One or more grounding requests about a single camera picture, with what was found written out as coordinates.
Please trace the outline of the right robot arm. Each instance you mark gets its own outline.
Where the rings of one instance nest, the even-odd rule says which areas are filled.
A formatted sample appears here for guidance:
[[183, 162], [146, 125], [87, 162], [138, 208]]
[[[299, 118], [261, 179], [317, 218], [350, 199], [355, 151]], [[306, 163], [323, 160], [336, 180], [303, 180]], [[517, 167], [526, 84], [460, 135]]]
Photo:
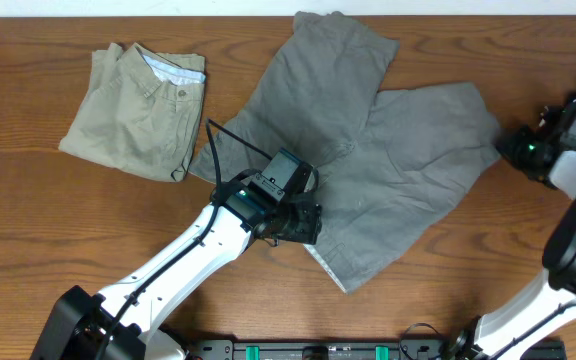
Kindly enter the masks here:
[[530, 179], [550, 184], [573, 201], [546, 243], [542, 271], [509, 302], [460, 334], [453, 346], [455, 359], [518, 359], [576, 320], [576, 140], [550, 140], [522, 126], [504, 133], [496, 148]]

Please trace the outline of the grey shorts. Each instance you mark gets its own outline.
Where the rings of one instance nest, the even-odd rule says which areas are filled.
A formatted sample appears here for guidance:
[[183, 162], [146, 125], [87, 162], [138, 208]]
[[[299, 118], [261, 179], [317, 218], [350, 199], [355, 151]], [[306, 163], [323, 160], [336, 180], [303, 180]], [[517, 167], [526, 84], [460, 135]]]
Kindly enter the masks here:
[[322, 229], [309, 251], [346, 293], [400, 258], [499, 157], [499, 124], [472, 83], [382, 88], [398, 47], [341, 13], [297, 13], [248, 102], [190, 167], [227, 180], [280, 148], [313, 165]]

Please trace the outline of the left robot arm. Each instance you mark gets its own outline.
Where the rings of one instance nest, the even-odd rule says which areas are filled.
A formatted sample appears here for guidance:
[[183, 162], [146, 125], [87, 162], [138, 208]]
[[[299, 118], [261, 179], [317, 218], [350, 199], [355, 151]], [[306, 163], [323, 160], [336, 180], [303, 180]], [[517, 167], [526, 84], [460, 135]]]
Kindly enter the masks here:
[[184, 359], [161, 330], [209, 276], [257, 239], [311, 245], [321, 229], [314, 170], [245, 170], [219, 182], [191, 226], [139, 269], [91, 295], [79, 286], [53, 306], [34, 359]]

